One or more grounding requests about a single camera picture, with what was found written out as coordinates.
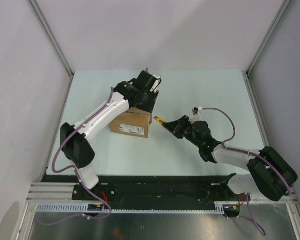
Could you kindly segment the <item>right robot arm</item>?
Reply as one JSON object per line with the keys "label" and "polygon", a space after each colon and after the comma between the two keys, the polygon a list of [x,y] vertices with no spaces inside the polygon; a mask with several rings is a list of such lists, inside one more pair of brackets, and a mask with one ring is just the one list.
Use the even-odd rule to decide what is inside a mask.
{"label": "right robot arm", "polygon": [[262,194],[278,202],[298,180],[297,173],[272,147],[246,150],[223,145],[214,139],[207,122],[195,117],[163,122],[163,128],[177,139],[187,139],[198,148],[204,162],[227,164],[248,171],[231,174],[220,188],[221,196],[232,201],[238,194]]}

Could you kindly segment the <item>yellow utility knife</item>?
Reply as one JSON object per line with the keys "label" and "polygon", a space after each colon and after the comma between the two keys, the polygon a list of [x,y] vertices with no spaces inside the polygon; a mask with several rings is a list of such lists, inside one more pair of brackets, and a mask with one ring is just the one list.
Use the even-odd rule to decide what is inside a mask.
{"label": "yellow utility knife", "polygon": [[158,116],[154,116],[153,119],[154,119],[155,121],[157,121],[160,125],[163,125],[163,124],[166,123],[165,120],[163,120],[161,117],[158,117]]}

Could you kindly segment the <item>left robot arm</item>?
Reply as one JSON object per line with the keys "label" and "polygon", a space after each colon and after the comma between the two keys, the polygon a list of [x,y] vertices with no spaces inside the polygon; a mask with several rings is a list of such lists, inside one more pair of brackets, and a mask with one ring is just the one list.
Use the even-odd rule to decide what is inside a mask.
{"label": "left robot arm", "polygon": [[116,117],[131,108],[152,113],[159,95],[162,78],[157,74],[141,71],[137,78],[122,81],[111,88],[107,100],[90,115],[75,124],[64,123],[60,128],[60,146],[53,158],[60,153],[70,160],[79,181],[84,184],[83,194],[90,200],[100,196],[99,177],[93,167],[95,152],[93,139]]}

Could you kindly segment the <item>brown cardboard express box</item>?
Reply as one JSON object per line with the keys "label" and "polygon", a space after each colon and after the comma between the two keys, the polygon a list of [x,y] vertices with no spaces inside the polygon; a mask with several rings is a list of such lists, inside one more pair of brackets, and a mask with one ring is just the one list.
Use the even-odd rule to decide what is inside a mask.
{"label": "brown cardboard express box", "polygon": [[147,139],[151,123],[152,113],[130,108],[117,116],[108,126],[112,133]]}

